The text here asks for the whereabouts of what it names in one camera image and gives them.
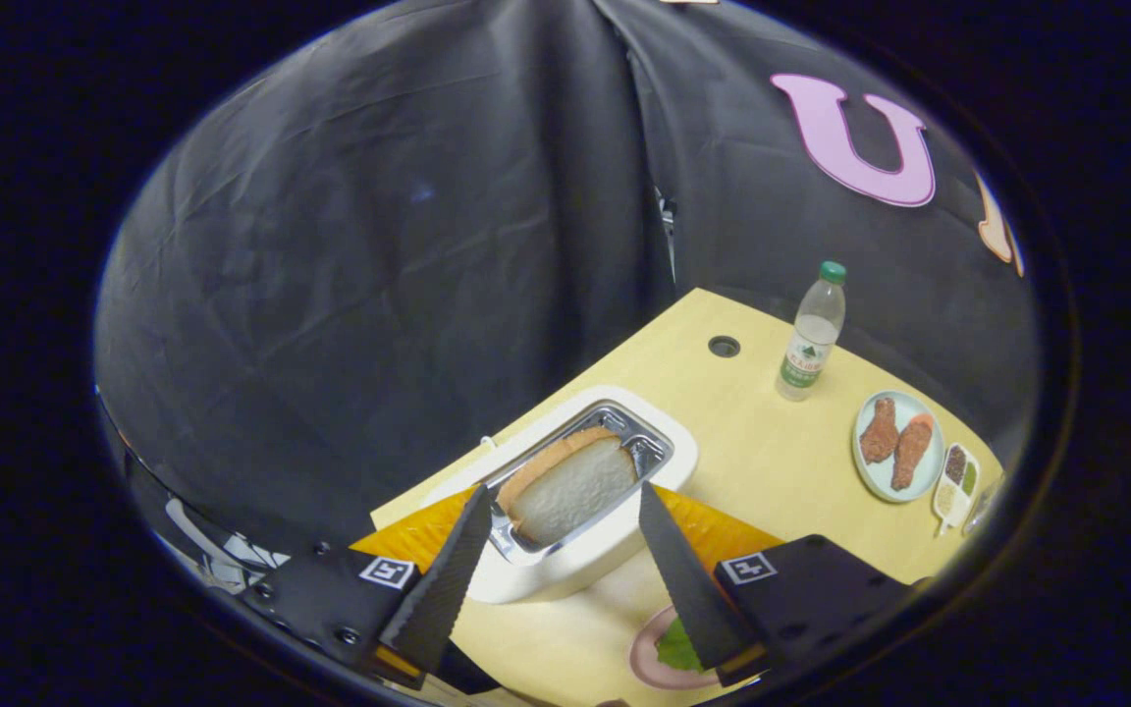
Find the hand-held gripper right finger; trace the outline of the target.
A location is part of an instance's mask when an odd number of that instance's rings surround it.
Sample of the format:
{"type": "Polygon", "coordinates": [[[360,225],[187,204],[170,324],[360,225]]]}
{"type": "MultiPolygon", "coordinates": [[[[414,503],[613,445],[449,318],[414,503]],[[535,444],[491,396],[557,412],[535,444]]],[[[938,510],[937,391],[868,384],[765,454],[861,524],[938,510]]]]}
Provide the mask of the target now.
{"type": "Polygon", "coordinates": [[[823,534],[782,541],[644,483],[638,523],[696,657],[723,686],[804,680],[857,648],[915,587],[823,534]]]}

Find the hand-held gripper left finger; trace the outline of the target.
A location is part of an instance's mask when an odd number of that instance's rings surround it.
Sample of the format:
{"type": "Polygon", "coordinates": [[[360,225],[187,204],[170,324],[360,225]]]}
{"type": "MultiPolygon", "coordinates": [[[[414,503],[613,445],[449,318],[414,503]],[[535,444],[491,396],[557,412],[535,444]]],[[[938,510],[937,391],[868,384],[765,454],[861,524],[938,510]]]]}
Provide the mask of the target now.
{"type": "Polygon", "coordinates": [[[461,489],[347,546],[291,558],[240,600],[342,666],[420,688],[452,640],[491,506],[490,488],[461,489]]]}

